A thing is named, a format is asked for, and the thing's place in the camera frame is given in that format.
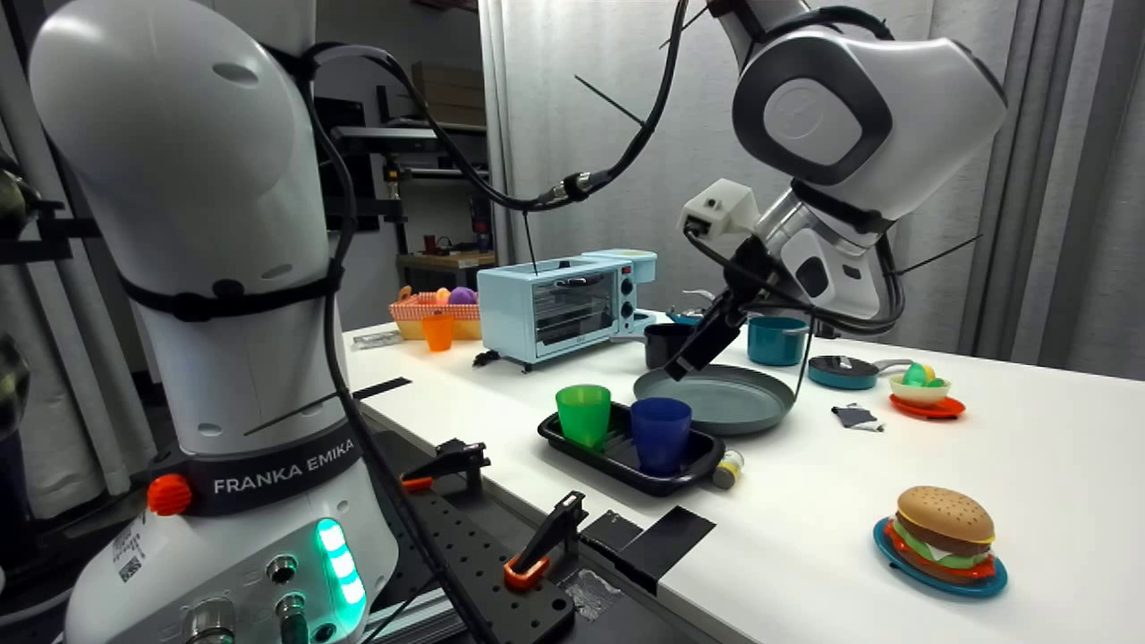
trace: light blue toaster oven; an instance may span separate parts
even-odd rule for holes
[[[508,361],[542,364],[620,337],[641,337],[651,251],[591,251],[474,271],[481,343]]]

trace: green led light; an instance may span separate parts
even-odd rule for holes
[[[344,527],[336,527],[336,521],[320,521],[318,544],[320,544],[320,550],[344,550],[345,549]]]
[[[329,569],[336,579],[350,579],[356,573],[350,550],[338,550],[336,558],[329,558]]]
[[[363,603],[363,587],[361,587],[356,578],[353,578],[350,583],[344,583],[344,603],[345,603],[345,605],[361,605],[361,603]]]

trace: green cup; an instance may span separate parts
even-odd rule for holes
[[[567,444],[599,456],[607,442],[611,393],[603,386],[558,392],[558,419]]]

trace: red button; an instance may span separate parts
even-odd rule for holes
[[[152,516],[183,516],[190,503],[193,503],[193,491],[177,473],[152,478],[145,487],[145,510]]]

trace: blue cup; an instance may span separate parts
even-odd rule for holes
[[[641,470],[676,478],[687,456],[690,407],[670,398],[642,398],[630,407]]]
[[[800,361],[809,321],[791,317],[746,319],[746,358],[768,369],[791,369]]]

